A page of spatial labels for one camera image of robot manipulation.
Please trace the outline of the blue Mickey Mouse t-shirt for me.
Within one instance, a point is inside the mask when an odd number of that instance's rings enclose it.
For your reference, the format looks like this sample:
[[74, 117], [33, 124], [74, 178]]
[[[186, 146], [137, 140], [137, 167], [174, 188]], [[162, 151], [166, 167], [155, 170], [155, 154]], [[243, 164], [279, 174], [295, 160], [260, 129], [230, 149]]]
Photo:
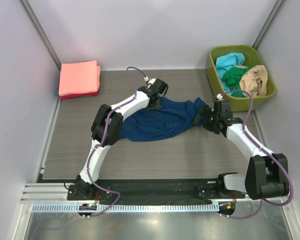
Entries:
[[153, 142], [176, 137], [195, 127], [194, 120], [205, 102], [177, 102], [166, 97], [160, 100], [160, 108], [143, 108], [123, 121], [119, 139], [133, 142]]

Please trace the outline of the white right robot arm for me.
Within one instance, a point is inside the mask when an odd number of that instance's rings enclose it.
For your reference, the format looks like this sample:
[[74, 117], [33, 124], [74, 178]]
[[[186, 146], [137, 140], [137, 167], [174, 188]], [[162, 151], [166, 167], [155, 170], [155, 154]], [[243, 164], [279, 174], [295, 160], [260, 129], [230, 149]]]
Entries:
[[282, 153], [273, 153], [254, 137], [243, 120], [234, 117], [228, 100], [215, 100], [214, 106], [202, 104], [194, 119], [204, 129], [222, 134], [231, 141], [248, 160], [246, 174], [222, 173], [218, 175], [215, 192], [227, 198], [233, 191], [247, 194], [252, 200], [266, 200], [287, 196], [288, 160]]

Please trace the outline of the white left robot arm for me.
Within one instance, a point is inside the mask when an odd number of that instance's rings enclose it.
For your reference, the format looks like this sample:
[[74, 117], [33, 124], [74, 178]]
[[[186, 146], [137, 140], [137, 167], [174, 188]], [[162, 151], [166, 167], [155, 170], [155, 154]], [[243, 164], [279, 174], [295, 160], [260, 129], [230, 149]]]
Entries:
[[68, 188], [68, 200], [91, 200], [97, 194], [101, 166], [111, 146], [119, 140], [123, 122], [139, 110], [158, 108], [160, 98], [165, 96], [168, 88], [168, 84], [159, 78], [146, 79], [146, 84], [125, 100], [100, 106], [91, 126], [92, 140], [87, 160]]

